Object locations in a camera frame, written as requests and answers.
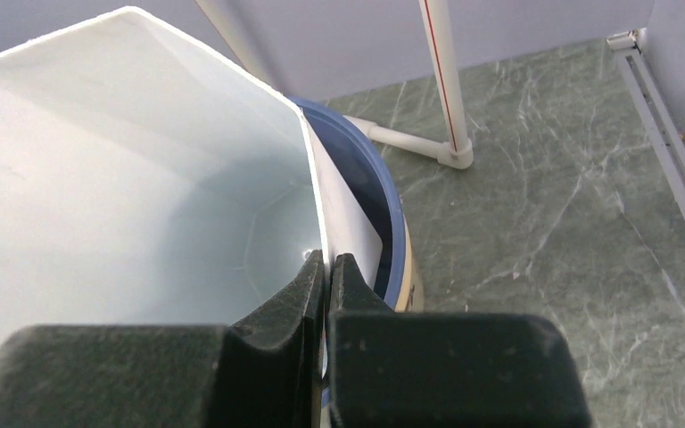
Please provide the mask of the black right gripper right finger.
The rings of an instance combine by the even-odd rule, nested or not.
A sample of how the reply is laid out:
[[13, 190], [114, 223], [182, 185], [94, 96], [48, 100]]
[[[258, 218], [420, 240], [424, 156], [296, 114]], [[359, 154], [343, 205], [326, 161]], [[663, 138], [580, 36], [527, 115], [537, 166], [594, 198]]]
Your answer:
[[399, 313], [343, 254], [326, 337], [334, 427], [592, 424], [568, 344], [544, 317]]

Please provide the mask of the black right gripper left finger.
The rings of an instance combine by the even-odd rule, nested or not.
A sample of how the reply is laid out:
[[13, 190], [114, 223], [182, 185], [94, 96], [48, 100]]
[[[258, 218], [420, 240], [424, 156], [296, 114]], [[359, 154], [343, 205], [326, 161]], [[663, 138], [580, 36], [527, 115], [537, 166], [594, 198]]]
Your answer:
[[232, 325], [33, 325], [0, 346], [0, 427], [316, 427], [326, 269], [313, 251]]

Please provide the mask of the blue and cream bucket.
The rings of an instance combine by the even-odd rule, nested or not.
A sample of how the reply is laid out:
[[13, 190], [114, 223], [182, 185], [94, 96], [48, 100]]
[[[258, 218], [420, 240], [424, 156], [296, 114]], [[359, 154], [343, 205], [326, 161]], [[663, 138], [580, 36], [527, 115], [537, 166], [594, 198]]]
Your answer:
[[341, 113], [300, 97], [290, 100], [301, 109], [382, 241], [374, 292], [396, 312], [421, 311], [423, 286], [412, 259], [408, 225], [379, 151]]

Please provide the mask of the white octagonal plastic container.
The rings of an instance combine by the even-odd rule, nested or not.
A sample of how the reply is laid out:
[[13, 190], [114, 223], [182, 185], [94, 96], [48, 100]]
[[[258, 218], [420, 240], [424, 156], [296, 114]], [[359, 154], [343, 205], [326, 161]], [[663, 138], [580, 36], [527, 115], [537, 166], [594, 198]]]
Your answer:
[[0, 345], [231, 324], [322, 251], [383, 249], [301, 108], [132, 6], [0, 53]]

